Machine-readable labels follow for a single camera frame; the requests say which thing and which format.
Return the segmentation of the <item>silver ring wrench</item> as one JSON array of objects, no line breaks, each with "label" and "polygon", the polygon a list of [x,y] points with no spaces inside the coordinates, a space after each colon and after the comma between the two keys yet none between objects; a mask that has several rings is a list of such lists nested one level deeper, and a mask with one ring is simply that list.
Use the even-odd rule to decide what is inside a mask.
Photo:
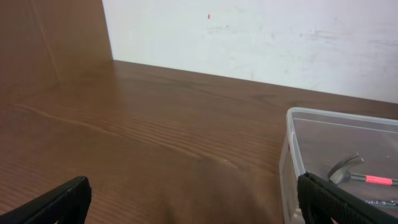
[{"label": "silver ring wrench", "polygon": [[365,202],[378,207],[397,207],[396,200],[365,200]]}]

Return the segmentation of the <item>clear plastic container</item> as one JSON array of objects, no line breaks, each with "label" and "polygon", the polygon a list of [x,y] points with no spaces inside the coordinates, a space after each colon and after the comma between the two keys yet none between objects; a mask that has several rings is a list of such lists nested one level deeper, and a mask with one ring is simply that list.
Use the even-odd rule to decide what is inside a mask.
[{"label": "clear plastic container", "polygon": [[[284,221],[304,223],[297,197],[300,175],[310,172],[331,183],[329,171],[356,152],[364,163],[351,168],[351,173],[397,179],[397,121],[308,108],[289,109],[279,162]],[[396,186],[353,180],[336,186],[363,201],[397,201]],[[397,207],[374,207],[397,216]]]}]

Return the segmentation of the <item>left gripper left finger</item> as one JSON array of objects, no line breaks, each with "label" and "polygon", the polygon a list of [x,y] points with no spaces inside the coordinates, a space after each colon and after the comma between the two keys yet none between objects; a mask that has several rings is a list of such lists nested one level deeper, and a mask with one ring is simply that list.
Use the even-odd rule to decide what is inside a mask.
[{"label": "left gripper left finger", "polygon": [[85,176],[78,176],[1,215],[1,223],[84,224],[90,203],[89,180]]}]

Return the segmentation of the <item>small black hammer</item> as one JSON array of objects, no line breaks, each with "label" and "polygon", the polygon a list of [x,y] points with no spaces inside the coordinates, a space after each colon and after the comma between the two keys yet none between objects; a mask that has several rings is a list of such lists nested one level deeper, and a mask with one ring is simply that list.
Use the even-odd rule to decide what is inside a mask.
[{"label": "small black hammer", "polygon": [[350,169],[364,163],[364,159],[356,152],[339,161],[328,173],[327,177],[331,183],[340,185],[351,180],[364,182],[367,184],[378,184],[386,186],[396,186],[397,179],[388,177],[378,177],[373,175],[351,173]]}]

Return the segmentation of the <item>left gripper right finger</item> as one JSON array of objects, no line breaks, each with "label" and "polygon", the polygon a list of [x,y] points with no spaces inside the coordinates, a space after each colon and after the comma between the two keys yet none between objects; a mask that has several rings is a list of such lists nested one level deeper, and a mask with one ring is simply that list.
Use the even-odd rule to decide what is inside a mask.
[{"label": "left gripper right finger", "polygon": [[397,218],[313,173],[298,177],[299,208],[306,224],[396,224]]}]

